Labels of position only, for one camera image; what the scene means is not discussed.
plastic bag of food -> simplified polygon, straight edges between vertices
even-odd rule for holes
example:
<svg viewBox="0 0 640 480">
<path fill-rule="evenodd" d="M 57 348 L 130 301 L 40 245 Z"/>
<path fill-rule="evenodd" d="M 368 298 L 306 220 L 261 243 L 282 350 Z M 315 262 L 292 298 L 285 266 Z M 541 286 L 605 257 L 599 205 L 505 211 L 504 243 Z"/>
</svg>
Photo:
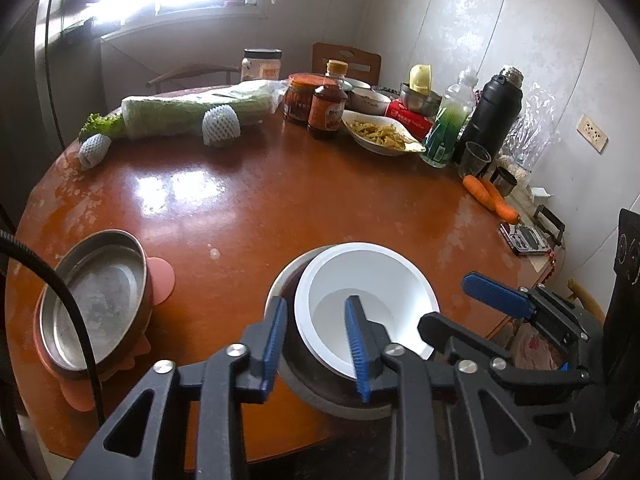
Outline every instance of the plastic bag of food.
<svg viewBox="0 0 640 480">
<path fill-rule="evenodd" d="M 556 98 L 533 83 L 524 110 L 513 123 L 498 157 L 498 163 L 526 184 L 544 149 L 559 140 L 554 126 Z"/>
<path fill-rule="evenodd" d="M 241 126 L 257 124 L 276 111 L 288 85 L 287 80 L 256 80 L 178 97 L 127 97 L 122 100 L 126 134 L 130 139 L 200 136 L 204 114 L 218 105 L 231 106 Z"/>
</svg>

electrical outlet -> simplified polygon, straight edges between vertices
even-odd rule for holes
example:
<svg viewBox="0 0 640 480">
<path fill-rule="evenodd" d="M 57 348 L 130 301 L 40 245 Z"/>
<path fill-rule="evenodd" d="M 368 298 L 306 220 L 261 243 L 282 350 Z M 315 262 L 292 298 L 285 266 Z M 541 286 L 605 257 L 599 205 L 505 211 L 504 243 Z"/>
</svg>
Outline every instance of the electrical outlet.
<svg viewBox="0 0 640 480">
<path fill-rule="evenodd" d="M 598 153 L 602 153 L 604 147 L 609 141 L 604 132 L 599 129 L 598 125 L 594 123 L 591 118 L 583 115 L 578 123 L 578 132 L 589 141 L 589 144 L 593 146 Z"/>
</svg>

plastic water bottle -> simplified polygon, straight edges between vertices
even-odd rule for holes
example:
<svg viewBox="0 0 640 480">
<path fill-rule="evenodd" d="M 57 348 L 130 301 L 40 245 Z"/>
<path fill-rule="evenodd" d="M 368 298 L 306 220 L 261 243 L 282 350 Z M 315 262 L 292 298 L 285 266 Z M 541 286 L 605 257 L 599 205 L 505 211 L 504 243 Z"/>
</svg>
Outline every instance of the plastic water bottle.
<svg viewBox="0 0 640 480">
<path fill-rule="evenodd" d="M 476 105 L 477 84 L 476 72 L 466 68 L 460 72 L 458 82 L 447 88 L 436 120 L 422 142 L 427 151 L 420 156 L 434 168 L 444 168 L 451 160 L 460 130 Z"/>
</svg>

chair backrest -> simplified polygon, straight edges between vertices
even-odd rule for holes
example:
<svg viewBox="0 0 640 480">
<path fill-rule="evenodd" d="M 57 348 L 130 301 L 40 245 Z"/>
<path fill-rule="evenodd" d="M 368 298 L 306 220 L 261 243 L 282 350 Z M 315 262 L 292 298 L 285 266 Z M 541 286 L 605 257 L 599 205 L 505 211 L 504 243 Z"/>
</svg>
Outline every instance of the chair backrest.
<svg viewBox="0 0 640 480">
<path fill-rule="evenodd" d="M 613 265 L 616 285 L 604 322 L 603 367 L 611 415 L 623 420 L 640 399 L 640 215 L 622 209 Z"/>
<path fill-rule="evenodd" d="M 146 83 L 148 88 L 155 87 L 156 94 L 162 92 L 162 83 L 166 81 L 172 81 L 175 79 L 186 79 L 189 77 L 196 77 L 199 75 L 205 74 L 214 74 L 217 72 L 226 72 L 226 84 L 231 84 L 231 74 L 239 74 L 240 69 L 235 66 L 223 66 L 223 65 L 210 65 L 204 63 L 190 64 L 186 66 L 181 66 L 179 68 L 174 68 L 173 70 L 169 70 L 158 77 L 153 78 L 151 81 Z"/>
<path fill-rule="evenodd" d="M 366 52 L 352 46 L 315 43 L 311 60 L 311 71 L 317 74 L 326 72 L 326 64 L 330 59 L 349 63 L 347 77 L 377 85 L 380 80 L 382 58 L 379 54 Z"/>
</svg>

screw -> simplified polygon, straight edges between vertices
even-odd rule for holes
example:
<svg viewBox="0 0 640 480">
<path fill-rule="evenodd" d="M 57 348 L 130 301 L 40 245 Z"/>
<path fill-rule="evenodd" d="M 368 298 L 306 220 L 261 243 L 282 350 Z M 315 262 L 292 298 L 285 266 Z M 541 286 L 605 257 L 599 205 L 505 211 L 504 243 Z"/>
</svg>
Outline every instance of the screw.
<svg viewBox="0 0 640 480">
<path fill-rule="evenodd" d="M 226 354 L 230 357 L 240 357 L 246 354 L 246 346 L 242 343 L 233 343 L 226 347 Z"/>
<path fill-rule="evenodd" d="M 174 369 L 174 362 L 169 359 L 162 359 L 154 364 L 154 371 L 157 374 L 165 374 Z"/>
<path fill-rule="evenodd" d="M 464 359 L 458 363 L 458 370 L 463 374 L 475 374 L 478 371 L 478 365 L 471 359 Z"/>
<path fill-rule="evenodd" d="M 505 361 L 501 357 L 497 357 L 493 361 L 491 361 L 491 368 L 493 368 L 494 370 L 504 370 L 506 367 L 507 361 Z"/>
<path fill-rule="evenodd" d="M 391 343 L 385 346 L 385 354 L 398 356 L 404 354 L 404 346 L 398 343 Z"/>
</svg>

